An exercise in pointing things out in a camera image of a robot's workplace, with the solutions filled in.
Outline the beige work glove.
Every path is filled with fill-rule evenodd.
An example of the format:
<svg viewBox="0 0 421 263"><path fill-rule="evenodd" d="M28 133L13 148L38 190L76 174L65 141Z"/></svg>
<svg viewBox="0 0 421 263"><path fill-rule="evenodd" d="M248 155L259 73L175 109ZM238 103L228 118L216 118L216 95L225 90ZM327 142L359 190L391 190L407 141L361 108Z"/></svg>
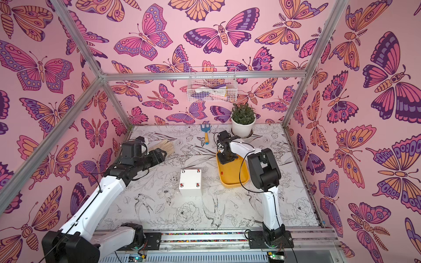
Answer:
<svg viewBox="0 0 421 263"><path fill-rule="evenodd" d="M150 148L150 150L155 150L155 149L161 149L161 150L167 152L167 154L169 156L172 155L173 153L175 153L173 142L168 141L167 139L160 141L159 143L157 143L156 145L154 145Z"/></svg>

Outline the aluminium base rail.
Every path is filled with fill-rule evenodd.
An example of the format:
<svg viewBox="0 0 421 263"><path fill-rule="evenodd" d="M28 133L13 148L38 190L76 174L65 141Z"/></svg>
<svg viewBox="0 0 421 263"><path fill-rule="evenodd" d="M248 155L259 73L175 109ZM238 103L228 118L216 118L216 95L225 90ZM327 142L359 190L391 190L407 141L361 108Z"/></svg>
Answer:
<svg viewBox="0 0 421 263"><path fill-rule="evenodd" d="M144 245L119 243L101 250L99 263L346 263L333 230L289 227L271 247L262 230L145 230Z"/></svg>

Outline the white block with screws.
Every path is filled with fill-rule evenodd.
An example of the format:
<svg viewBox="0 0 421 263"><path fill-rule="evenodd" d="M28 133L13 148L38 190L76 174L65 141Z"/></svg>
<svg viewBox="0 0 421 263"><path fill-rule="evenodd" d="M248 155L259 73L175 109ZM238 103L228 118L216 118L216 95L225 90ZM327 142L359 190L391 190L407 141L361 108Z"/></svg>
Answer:
<svg viewBox="0 0 421 263"><path fill-rule="evenodd" d="M198 168L184 169L185 173L180 173L179 191L184 197L201 197L202 196L202 170L198 173Z"/></svg>

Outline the blue yellow garden fork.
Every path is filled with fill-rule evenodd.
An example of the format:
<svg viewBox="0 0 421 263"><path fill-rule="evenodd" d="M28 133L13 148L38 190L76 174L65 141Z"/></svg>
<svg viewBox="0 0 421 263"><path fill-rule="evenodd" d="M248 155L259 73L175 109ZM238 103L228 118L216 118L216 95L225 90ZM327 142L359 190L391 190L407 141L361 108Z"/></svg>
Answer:
<svg viewBox="0 0 421 263"><path fill-rule="evenodd" d="M205 134L205 144L208 145L209 144L209 131L210 131L211 127L210 127L210 123L208 121L205 121L203 124L201 124L201 130L204 132Z"/></svg>

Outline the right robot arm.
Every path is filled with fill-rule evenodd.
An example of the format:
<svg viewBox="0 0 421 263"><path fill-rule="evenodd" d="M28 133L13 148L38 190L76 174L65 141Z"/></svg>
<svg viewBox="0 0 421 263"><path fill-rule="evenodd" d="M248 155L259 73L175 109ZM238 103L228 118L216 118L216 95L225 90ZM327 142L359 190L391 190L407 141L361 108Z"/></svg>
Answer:
<svg viewBox="0 0 421 263"><path fill-rule="evenodd" d="M263 239L267 246L294 248L291 233L286 230L279 212L278 187L282 177L276 158L271 149L255 148L246 142L232 139L219 140L217 146L221 152L217 160L221 165L242 158L240 167L235 169L235 174L241 175L244 165L256 190L249 192L262 195L263 205Z"/></svg>

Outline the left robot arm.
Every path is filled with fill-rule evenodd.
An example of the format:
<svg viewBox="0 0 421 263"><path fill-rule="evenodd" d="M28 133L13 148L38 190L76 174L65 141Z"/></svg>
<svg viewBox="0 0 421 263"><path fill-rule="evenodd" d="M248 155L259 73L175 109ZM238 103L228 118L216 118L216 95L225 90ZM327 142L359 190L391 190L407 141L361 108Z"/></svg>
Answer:
<svg viewBox="0 0 421 263"><path fill-rule="evenodd" d="M42 239L43 263L98 263L104 257L127 247L135 251L146 247L143 227L125 223L111 233L95 238L94 232L110 206L125 188L135 182L139 172L148 172L174 153L171 141L148 147L143 137L121 145L120 155L105 171L95 193L58 231Z"/></svg>

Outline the white pot green plant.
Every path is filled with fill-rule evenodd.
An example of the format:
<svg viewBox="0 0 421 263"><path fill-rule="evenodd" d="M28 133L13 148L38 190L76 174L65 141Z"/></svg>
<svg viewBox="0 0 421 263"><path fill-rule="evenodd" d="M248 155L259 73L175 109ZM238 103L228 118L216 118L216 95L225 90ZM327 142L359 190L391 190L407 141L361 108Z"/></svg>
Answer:
<svg viewBox="0 0 421 263"><path fill-rule="evenodd" d="M234 104L231 113L233 135L240 138L249 137L256 119L254 109L248 104Z"/></svg>

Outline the yellow plastic tray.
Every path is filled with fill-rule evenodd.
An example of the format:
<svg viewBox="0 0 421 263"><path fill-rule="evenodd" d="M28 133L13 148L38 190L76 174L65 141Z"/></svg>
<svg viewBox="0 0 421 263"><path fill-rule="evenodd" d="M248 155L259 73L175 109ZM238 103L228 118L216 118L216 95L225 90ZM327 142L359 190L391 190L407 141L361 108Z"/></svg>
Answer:
<svg viewBox="0 0 421 263"><path fill-rule="evenodd" d="M222 185L226 188L241 187L250 180L250 173L247 168L246 161L242 157L236 160L222 164L217 154L217 167Z"/></svg>

